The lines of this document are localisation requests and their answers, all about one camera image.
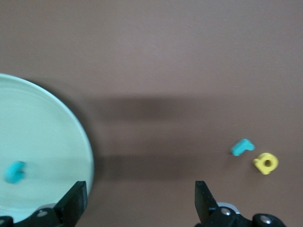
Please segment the small blue toy piece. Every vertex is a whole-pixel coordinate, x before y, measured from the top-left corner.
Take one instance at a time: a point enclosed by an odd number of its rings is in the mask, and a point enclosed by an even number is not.
[[[255,145],[253,145],[251,141],[249,141],[248,139],[242,139],[240,140],[239,143],[233,146],[232,154],[235,156],[239,156],[242,153],[244,153],[244,151],[246,150],[254,150],[254,149],[255,149]]]
[[[18,183],[24,178],[24,162],[14,162],[5,171],[4,179],[7,183]]]

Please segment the round plate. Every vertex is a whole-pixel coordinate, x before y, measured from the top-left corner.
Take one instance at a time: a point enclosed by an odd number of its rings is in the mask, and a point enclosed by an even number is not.
[[[25,177],[5,181],[5,172],[24,162]],[[0,74],[0,216],[14,222],[57,203],[76,183],[93,178],[89,140],[75,115],[43,88]]]

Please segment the brown table surface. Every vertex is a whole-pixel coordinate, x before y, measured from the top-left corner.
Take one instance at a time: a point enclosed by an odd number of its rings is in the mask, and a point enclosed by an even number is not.
[[[302,226],[303,1],[1,1],[0,71],[79,117],[95,181],[78,227],[192,227],[195,180]],[[229,153],[240,139],[256,149]],[[252,160],[270,152],[278,168]]]

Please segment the yellow object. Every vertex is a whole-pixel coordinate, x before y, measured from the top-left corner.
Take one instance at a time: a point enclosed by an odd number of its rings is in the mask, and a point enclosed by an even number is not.
[[[277,168],[279,161],[276,156],[270,153],[262,153],[254,159],[253,164],[262,174],[267,175]]]

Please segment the hole in yellow object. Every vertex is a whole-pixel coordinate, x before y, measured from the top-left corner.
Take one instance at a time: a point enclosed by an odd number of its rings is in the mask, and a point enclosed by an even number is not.
[[[264,162],[264,165],[266,165],[267,167],[270,167],[270,166],[271,166],[271,161],[266,160],[266,161]]]

